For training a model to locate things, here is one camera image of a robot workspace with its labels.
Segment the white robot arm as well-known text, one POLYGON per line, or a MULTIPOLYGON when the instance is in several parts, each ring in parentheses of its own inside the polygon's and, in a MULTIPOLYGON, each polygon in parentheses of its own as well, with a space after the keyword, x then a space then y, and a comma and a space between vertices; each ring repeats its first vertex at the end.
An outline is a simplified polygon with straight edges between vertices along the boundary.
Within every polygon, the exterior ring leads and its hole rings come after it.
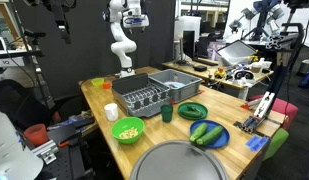
POLYGON ((129 39, 123 28, 141 28, 144 30, 149 25, 148 15, 142 12, 144 0, 110 0, 106 10, 102 13, 103 19, 110 23, 111 33, 115 40, 111 44, 111 51, 120 60, 120 77, 135 74, 132 59, 127 53, 134 52, 137 45, 129 39))

